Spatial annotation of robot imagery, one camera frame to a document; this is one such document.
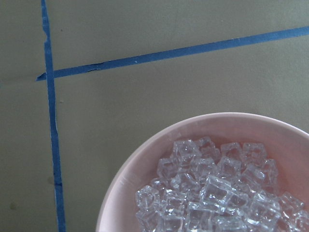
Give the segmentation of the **pink ribbed bowl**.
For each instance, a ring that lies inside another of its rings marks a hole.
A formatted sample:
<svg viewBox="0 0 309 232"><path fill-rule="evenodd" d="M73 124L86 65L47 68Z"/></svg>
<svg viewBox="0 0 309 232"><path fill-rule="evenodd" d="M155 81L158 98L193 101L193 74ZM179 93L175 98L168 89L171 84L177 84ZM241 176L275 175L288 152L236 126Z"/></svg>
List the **pink ribbed bowl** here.
<svg viewBox="0 0 309 232"><path fill-rule="evenodd" d="M102 203L96 231L138 232L135 192L156 177L160 158L173 142L209 136L216 145L260 142L279 169L279 185L309 202L309 135L285 122L248 113L213 113L192 117L163 129L144 142L123 164Z"/></svg>

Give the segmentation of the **pile of clear ice cubes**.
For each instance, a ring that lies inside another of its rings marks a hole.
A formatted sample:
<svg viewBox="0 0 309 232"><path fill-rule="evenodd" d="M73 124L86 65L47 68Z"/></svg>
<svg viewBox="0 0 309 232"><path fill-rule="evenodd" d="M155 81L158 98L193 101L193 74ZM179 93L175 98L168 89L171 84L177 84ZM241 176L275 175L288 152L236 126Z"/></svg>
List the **pile of clear ice cubes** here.
<svg viewBox="0 0 309 232"><path fill-rule="evenodd" d="M309 213L262 143L176 141L157 177L136 192L143 232L306 232Z"/></svg>

